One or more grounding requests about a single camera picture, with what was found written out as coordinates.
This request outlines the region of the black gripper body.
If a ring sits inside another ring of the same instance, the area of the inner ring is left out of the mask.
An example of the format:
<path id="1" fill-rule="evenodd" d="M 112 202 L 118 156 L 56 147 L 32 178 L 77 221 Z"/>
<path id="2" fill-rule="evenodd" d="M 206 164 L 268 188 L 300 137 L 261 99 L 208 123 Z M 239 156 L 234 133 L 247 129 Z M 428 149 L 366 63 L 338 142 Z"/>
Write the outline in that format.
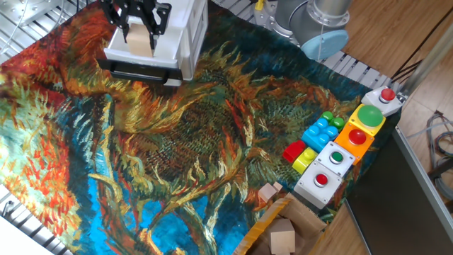
<path id="1" fill-rule="evenodd" d="M 122 7 L 129 10 L 152 11 L 155 6 L 155 0 L 123 0 L 122 3 Z"/>

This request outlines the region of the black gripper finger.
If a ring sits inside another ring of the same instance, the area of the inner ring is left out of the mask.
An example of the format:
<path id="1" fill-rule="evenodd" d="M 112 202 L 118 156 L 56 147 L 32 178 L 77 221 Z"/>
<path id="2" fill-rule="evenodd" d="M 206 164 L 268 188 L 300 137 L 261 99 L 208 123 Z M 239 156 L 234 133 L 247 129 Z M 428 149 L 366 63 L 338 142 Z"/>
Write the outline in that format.
<path id="1" fill-rule="evenodd" d="M 148 30 L 152 50 L 156 47 L 156 38 L 166 31 L 171 9 L 171 4 L 159 3 L 157 0 L 143 0 L 140 4 L 140 17 Z"/>
<path id="2" fill-rule="evenodd" d="M 135 0 L 101 0 L 101 8 L 112 25 L 122 30 L 124 41 L 127 42 L 127 35 L 130 30 L 128 17 L 132 13 Z"/>

